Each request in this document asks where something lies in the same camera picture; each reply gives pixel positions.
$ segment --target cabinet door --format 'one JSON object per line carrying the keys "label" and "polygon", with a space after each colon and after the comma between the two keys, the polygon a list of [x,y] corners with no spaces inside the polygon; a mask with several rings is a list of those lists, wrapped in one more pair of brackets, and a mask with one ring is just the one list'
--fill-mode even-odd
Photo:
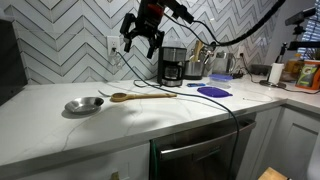
{"label": "cabinet door", "polygon": [[292,179],[306,179],[319,129],[319,117],[284,108],[258,174],[272,167]]}
{"label": "cabinet door", "polygon": [[20,180],[113,180],[114,172],[118,172],[120,180],[148,180],[149,149],[147,143]]}
{"label": "cabinet door", "polygon": [[261,164],[280,111],[281,107],[277,107],[257,113],[257,124],[250,134],[237,180],[256,180],[257,167]]}

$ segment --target paper towel roll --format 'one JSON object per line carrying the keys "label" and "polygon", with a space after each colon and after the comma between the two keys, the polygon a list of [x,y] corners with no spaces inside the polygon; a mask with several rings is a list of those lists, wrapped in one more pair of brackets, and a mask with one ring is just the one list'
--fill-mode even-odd
{"label": "paper towel roll", "polygon": [[284,64],[273,63],[271,73],[269,76],[269,82],[273,84],[278,84],[283,69]]}

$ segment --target electrical outlet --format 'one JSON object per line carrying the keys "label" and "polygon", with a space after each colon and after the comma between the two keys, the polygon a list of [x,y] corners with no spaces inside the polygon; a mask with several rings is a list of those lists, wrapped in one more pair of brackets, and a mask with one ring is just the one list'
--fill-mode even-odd
{"label": "electrical outlet", "polygon": [[237,53],[236,58],[241,58],[241,56],[240,56],[241,53],[244,53],[244,46],[238,47],[238,53]]}
{"label": "electrical outlet", "polygon": [[108,55],[115,56],[116,53],[112,51],[112,48],[116,48],[116,51],[120,52],[120,38],[118,36],[107,36]]}

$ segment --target dishwasher handle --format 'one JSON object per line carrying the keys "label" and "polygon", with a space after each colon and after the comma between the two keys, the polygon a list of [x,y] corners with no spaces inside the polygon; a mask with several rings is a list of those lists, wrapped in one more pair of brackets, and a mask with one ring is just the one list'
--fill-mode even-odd
{"label": "dishwasher handle", "polygon": [[[239,129],[239,133],[243,133],[246,131],[251,131],[255,126],[256,122],[255,121],[245,121],[247,124]],[[204,150],[208,150],[212,148],[213,146],[218,146],[223,144],[224,142],[228,141],[229,139],[232,138],[233,135],[235,135],[237,131],[233,131],[231,133],[225,134],[223,136],[204,141],[201,143],[197,144],[192,144],[189,146],[184,146],[176,149],[166,149],[166,150],[161,150],[160,151],[160,160],[161,161],[166,161],[170,159],[175,159],[178,157],[190,155],[196,152],[201,152]]]}

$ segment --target kitchen counter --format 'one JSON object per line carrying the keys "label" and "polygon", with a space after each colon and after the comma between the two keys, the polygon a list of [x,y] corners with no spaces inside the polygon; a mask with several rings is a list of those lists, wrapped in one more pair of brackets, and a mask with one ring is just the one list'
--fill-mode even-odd
{"label": "kitchen counter", "polygon": [[[236,115],[285,104],[320,114],[320,94],[291,93],[254,84],[249,78],[231,81],[227,91],[233,96],[212,99]],[[197,88],[186,86],[188,82],[191,81],[184,81],[180,88],[168,89],[200,95]],[[292,84],[287,88],[303,90]],[[98,90],[110,95],[162,93],[152,87],[135,87],[132,81],[26,86],[0,107],[0,179],[132,147],[230,118],[221,107],[200,98],[178,96],[113,103]],[[67,113],[65,104],[78,97],[102,97],[105,102],[91,115]]]}

